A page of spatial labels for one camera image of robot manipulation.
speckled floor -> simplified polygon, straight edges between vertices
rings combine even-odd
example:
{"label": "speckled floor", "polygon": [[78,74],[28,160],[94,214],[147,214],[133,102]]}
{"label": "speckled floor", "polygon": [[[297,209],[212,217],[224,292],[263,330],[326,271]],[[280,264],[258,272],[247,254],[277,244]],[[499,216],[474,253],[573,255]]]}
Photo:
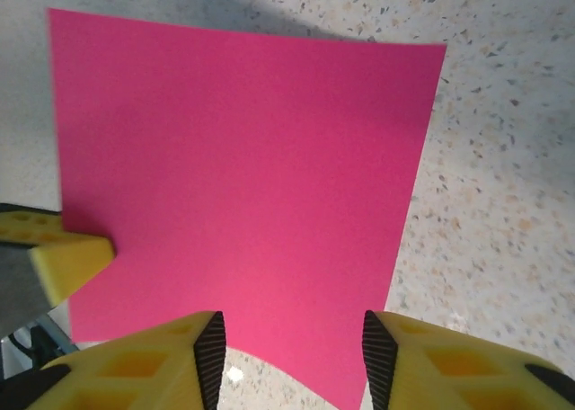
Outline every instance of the speckled floor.
{"label": "speckled floor", "polygon": [[[0,0],[0,200],[57,208],[49,5],[241,31],[446,42],[387,309],[575,374],[575,0]],[[226,369],[222,409],[331,408],[239,352]]]}

floor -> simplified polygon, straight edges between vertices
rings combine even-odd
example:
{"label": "floor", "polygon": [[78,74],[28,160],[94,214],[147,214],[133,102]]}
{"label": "floor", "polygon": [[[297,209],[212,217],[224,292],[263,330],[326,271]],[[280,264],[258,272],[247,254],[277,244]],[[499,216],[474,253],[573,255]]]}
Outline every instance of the floor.
{"label": "floor", "polygon": [[[386,308],[536,353],[575,375],[575,0],[0,0],[0,200],[57,209],[47,6],[294,36],[446,42]],[[57,316],[66,322],[64,307]],[[220,408],[332,407],[231,351]]]}

pink sheet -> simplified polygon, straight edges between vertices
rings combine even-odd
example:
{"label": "pink sheet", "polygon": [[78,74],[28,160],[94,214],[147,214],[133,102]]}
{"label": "pink sheet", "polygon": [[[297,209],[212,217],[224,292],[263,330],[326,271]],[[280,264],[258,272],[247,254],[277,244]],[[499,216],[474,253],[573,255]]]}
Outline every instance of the pink sheet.
{"label": "pink sheet", "polygon": [[221,309],[232,347],[358,408],[445,46],[49,19],[65,226],[118,249],[74,338]]}

pink paper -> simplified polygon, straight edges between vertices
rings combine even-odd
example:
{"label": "pink paper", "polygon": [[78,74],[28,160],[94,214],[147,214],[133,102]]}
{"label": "pink paper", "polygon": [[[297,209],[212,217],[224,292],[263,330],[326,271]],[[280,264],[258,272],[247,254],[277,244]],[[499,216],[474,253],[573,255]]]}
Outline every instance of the pink paper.
{"label": "pink paper", "polygon": [[74,338],[221,309],[232,347],[358,408],[445,46],[49,18],[65,226],[118,249]]}

yellow plastic part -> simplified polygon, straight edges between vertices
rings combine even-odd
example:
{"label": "yellow plastic part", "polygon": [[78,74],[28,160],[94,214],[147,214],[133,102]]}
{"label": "yellow plastic part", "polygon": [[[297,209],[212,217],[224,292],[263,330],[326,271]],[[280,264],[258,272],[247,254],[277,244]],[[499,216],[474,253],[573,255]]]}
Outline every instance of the yellow plastic part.
{"label": "yellow plastic part", "polygon": [[390,410],[572,410],[526,370],[532,354],[394,313],[376,313],[397,342]]}
{"label": "yellow plastic part", "polygon": [[113,247],[105,237],[66,232],[59,215],[27,210],[0,213],[0,241],[36,245],[29,255],[53,307],[114,258]]}
{"label": "yellow plastic part", "polygon": [[203,409],[193,344],[213,312],[58,358],[72,371],[28,410]]}

